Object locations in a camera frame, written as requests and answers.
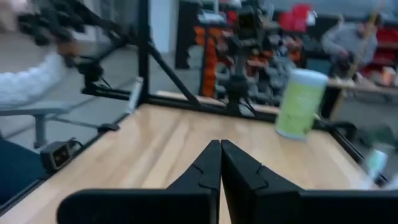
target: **white lid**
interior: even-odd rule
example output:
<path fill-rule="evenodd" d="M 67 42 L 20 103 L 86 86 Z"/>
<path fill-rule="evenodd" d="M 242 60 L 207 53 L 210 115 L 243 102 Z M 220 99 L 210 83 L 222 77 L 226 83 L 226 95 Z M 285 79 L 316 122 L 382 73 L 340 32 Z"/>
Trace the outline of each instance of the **white lid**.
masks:
<path fill-rule="evenodd" d="M 327 75 L 313 70 L 293 68 L 290 72 L 290 78 L 297 82 L 305 82 L 310 85 L 326 85 L 329 81 Z"/>

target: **white sleeve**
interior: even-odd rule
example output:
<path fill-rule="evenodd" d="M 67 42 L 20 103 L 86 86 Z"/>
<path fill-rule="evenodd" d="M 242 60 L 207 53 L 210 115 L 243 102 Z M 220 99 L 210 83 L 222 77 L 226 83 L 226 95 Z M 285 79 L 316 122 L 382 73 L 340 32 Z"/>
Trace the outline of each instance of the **white sleeve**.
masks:
<path fill-rule="evenodd" d="M 39 100 L 67 73 L 63 58 L 51 53 L 38 67 L 0 74 L 0 108 L 15 108 Z"/>

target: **dark blue chair seat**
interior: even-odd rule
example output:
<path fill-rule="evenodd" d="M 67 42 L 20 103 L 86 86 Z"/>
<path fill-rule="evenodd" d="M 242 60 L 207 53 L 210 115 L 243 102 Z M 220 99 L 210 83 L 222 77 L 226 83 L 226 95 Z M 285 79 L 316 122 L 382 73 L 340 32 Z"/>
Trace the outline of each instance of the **dark blue chair seat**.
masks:
<path fill-rule="evenodd" d="M 0 139 L 0 208 L 44 174 L 40 155 Z"/>

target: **man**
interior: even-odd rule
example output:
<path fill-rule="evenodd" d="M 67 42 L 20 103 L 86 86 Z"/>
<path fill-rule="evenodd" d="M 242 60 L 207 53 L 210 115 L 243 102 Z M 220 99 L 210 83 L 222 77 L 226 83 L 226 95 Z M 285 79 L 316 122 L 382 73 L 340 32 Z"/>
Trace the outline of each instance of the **man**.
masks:
<path fill-rule="evenodd" d="M 382 17 L 379 14 L 374 24 L 370 24 L 372 16 L 366 16 L 359 24 L 338 24 L 322 37 L 323 48 L 331 56 L 330 76 L 337 75 L 344 78 L 358 54 L 361 54 L 359 68 L 372 61 L 378 45 L 376 31 L 382 24 Z M 371 32 L 371 35 L 369 40 L 366 40 L 368 32 Z"/>

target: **gray shirt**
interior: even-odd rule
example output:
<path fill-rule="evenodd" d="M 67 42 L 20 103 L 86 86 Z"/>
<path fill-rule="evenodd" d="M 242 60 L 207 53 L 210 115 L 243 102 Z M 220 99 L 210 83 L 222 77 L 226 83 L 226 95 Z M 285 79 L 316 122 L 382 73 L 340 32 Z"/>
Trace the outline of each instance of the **gray shirt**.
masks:
<path fill-rule="evenodd" d="M 357 54 L 365 41 L 365 38 L 358 35 L 357 26 L 358 24 L 355 23 L 339 24 L 323 35 L 323 49 L 331 55 L 332 62 L 335 62 L 339 57 L 340 50 L 347 50 L 357 57 Z M 360 66 L 365 66 L 372 61 L 377 45 L 378 42 L 375 33 L 370 36 L 366 50 L 361 56 Z"/>

